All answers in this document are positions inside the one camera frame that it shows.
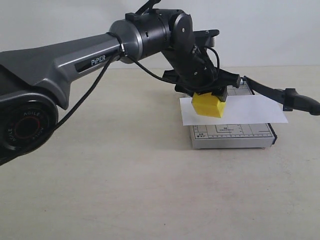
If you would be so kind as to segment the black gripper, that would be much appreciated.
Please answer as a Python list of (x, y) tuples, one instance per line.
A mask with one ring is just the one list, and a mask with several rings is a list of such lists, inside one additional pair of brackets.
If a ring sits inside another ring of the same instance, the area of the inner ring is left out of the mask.
[(163, 79), (182, 90), (212, 93), (220, 102), (226, 102), (228, 86), (240, 87), (241, 76), (221, 69), (220, 56), (212, 47), (195, 45), (187, 52), (169, 47), (162, 54), (172, 66), (171, 70), (164, 71)]

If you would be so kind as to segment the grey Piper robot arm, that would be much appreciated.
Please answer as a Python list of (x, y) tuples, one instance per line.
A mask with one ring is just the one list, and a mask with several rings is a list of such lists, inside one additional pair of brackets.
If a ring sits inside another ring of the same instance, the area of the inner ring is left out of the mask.
[(69, 107), (71, 84), (115, 61), (139, 64), (161, 53), (172, 66), (161, 80), (178, 92), (210, 93), (221, 101), (239, 75), (212, 63), (217, 29), (193, 30), (181, 9), (142, 7), (115, 21), (108, 32), (82, 39), (0, 54), (0, 162), (6, 164), (41, 147), (63, 124), (58, 108)]

